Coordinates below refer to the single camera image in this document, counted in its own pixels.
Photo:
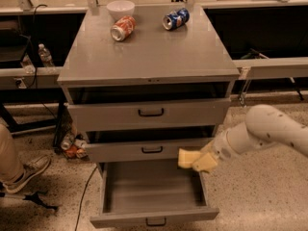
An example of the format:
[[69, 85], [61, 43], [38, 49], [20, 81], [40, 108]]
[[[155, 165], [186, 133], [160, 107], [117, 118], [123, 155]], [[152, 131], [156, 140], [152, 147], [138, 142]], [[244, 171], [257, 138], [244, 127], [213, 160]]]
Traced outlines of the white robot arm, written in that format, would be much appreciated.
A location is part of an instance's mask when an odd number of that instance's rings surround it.
[[224, 130], [200, 150], [192, 161], [195, 171], [214, 169], [220, 161], [233, 160], [248, 151], [284, 144], [308, 156], [308, 127], [270, 105], [251, 107], [242, 123]]

